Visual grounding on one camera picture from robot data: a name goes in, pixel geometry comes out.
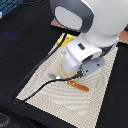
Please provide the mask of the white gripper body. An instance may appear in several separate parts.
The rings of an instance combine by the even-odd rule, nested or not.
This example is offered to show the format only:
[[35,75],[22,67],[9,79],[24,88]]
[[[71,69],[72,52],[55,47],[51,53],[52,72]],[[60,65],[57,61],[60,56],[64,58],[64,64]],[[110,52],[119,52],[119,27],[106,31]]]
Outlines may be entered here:
[[87,76],[105,64],[105,59],[101,57],[102,50],[82,38],[76,38],[69,42],[66,48],[67,53],[63,59],[63,69],[68,74],[81,69]]

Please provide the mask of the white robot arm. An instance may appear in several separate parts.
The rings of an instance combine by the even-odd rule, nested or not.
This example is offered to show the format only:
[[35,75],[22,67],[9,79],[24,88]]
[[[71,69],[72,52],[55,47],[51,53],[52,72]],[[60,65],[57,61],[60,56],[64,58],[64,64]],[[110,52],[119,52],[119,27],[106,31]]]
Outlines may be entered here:
[[128,0],[50,0],[55,19],[80,34],[67,44],[62,72],[86,75],[105,64],[128,24]]

